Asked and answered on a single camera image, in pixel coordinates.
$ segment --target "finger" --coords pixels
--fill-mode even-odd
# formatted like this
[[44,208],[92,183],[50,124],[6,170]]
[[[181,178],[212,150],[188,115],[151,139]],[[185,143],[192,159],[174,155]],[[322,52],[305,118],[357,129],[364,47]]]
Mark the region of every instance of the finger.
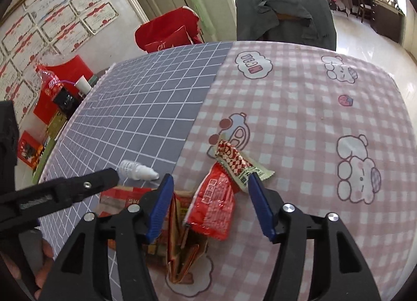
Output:
[[53,258],[53,249],[47,240],[42,239],[42,251],[46,257]]
[[52,268],[53,262],[54,262],[53,259],[48,257],[45,260],[45,264],[43,265],[43,267],[40,269],[38,274],[36,274],[35,282],[36,282],[36,284],[38,285],[39,288],[42,288],[43,285],[45,284],[46,278],[49,274],[49,271]]
[[16,265],[16,263],[14,263],[10,257],[6,254],[3,254],[2,252],[0,252],[0,255],[4,261],[4,263],[6,264],[7,268],[9,268],[10,273],[12,274],[12,276],[18,280],[22,278],[22,275],[20,273],[20,269],[19,267]]
[[38,289],[36,292],[35,292],[35,294],[33,294],[33,296],[35,297],[35,299],[36,300],[38,300],[39,299],[39,296],[40,296],[40,292],[42,291],[42,289]]

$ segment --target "red chair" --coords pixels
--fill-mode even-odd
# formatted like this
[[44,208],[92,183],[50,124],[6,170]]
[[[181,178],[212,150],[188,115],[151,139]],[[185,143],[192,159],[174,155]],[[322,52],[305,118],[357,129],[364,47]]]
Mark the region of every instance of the red chair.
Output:
[[136,44],[147,52],[200,44],[199,20],[199,16],[188,7],[170,11],[141,25],[135,32]]

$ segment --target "screw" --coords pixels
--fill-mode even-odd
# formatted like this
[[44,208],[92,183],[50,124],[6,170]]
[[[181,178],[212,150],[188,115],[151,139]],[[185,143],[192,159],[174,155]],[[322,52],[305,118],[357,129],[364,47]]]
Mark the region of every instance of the screw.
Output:
[[282,206],[282,209],[284,209],[284,211],[287,213],[292,213],[293,211],[295,211],[295,207],[291,203],[284,204]]
[[140,207],[138,204],[131,204],[130,206],[128,206],[128,211],[130,213],[137,213],[138,211],[140,211]]
[[336,213],[329,213],[329,215],[327,216],[327,218],[332,221],[335,222],[339,219],[339,216]]
[[93,213],[87,213],[84,215],[84,221],[90,222],[95,219],[95,215]]

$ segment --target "paper cup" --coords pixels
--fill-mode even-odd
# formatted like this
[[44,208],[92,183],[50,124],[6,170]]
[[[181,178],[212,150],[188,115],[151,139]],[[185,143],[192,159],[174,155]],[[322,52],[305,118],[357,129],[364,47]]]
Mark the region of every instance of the paper cup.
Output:
[[88,83],[88,81],[85,79],[84,76],[81,76],[78,81],[76,82],[76,88],[83,93],[84,95],[87,95],[91,90],[91,85]]

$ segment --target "cartoon print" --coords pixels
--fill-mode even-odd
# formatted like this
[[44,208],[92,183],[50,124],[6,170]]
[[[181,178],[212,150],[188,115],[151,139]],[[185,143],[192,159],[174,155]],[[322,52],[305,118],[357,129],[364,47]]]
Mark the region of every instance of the cartoon print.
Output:
[[349,95],[340,95],[339,96],[339,104],[343,107],[352,107],[353,106],[353,99]]
[[337,154],[343,159],[337,168],[341,179],[337,194],[342,201],[371,204],[381,189],[381,174],[368,157],[367,146],[365,135],[347,135],[337,141]]
[[251,132],[246,124],[245,113],[231,114],[228,118],[224,118],[218,124],[220,131],[208,138],[211,147],[207,151],[207,155],[214,159],[214,145],[216,145],[220,135],[225,134],[225,138],[238,150],[243,150],[249,142]]
[[356,70],[345,65],[340,56],[323,56],[322,61],[325,63],[327,76],[332,80],[355,83],[358,78]]
[[272,62],[257,51],[243,51],[236,56],[235,62],[248,79],[262,79],[272,70]]
[[184,277],[183,281],[173,284],[166,276],[165,282],[175,294],[191,298],[209,289],[212,281],[212,272],[212,260],[207,255],[203,255],[191,266],[189,273]]

